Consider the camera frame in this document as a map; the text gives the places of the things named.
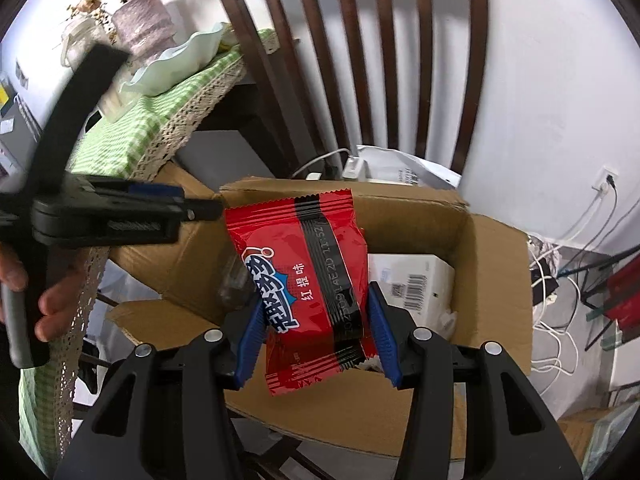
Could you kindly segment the person's left hand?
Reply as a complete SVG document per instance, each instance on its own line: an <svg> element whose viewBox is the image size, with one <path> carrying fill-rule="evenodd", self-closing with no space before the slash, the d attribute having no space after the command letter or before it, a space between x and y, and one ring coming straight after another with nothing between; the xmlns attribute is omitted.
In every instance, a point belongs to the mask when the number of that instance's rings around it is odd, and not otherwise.
<svg viewBox="0 0 640 480"><path fill-rule="evenodd" d="M42 318L35 325L35 334L40 341L54 341L70 329L86 279L88 253L88 248L75 252L75 259L64 276L40 296L38 308ZM1 283L12 292L22 292L28 283L21 260L8 245L1 245Z"/></svg>

